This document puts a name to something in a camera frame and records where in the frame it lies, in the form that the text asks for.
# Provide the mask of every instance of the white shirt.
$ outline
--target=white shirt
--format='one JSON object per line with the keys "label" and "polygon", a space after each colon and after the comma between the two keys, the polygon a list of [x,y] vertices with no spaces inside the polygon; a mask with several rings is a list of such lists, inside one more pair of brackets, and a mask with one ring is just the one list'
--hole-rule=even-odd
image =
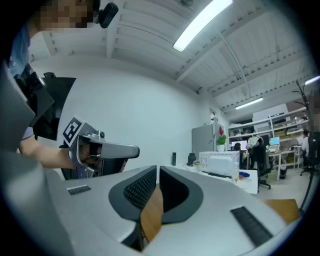
{"label": "white shirt", "polygon": [[303,139],[303,143],[302,143],[302,150],[305,150],[306,151],[306,154],[305,156],[307,157],[308,154],[309,154],[309,142],[308,142],[308,138],[309,137],[305,137]]}

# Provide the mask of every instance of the green plant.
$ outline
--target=green plant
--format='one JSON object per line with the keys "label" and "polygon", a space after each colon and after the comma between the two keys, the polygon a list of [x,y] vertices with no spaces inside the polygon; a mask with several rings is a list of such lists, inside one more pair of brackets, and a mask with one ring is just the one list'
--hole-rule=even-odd
{"label": "green plant", "polygon": [[217,145],[224,145],[224,144],[226,144],[226,139],[227,139],[227,136],[226,136],[226,135],[220,136],[220,137],[216,140],[216,144],[217,144]]}

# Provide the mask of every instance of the potted plant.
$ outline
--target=potted plant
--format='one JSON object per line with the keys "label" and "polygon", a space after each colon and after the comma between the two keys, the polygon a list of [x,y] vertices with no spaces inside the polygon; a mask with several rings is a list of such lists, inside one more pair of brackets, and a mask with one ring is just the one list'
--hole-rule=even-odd
{"label": "potted plant", "polygon": [[218,150],[218,152],[223,152],[225,151],[225,144],[226,144],[226,139],[227,139],[227,136],[226,135],[223,135],[223,136],[220,136],[217,140],[216,140],[216,148]]}

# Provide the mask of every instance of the computer monitor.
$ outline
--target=computer monitor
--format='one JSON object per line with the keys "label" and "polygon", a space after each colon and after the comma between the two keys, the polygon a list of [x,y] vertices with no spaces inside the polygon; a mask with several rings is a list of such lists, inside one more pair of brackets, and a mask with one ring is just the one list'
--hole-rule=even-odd
{"label": "computer monitor", "polygon": [[236,143],[240,143],[241,144],[241,150],[247,150],[246,146],[247,146],[247,141],[243,140],[243,141],[233,141],[231,142],[231,146],[234,147]]}
{"label": "computer monitor", "polygon": [[270,145],[278,145],[280,144],[280,137],[274,137],[270,139]]}

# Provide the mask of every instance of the gray floor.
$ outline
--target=gray floor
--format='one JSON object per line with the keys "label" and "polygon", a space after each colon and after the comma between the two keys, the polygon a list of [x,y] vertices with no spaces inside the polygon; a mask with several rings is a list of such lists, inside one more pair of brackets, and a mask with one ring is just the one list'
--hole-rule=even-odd
{"label": "gray floor", "polygon": [[[259,193],[254,196],[262,201],[268,199],[295,199],[300,208],[310,181],[310,174],[305,172],[300,176],[301,171],[301,169],[288,169],[285,179],[277,181],[277,172],[273,170],[267,178],[267,183],[271,185],[271,189],[269,190],[268,187],[261,185],[259,186]],[[315,188],[318,182],[319,176],[315,174],[312,188]]]}

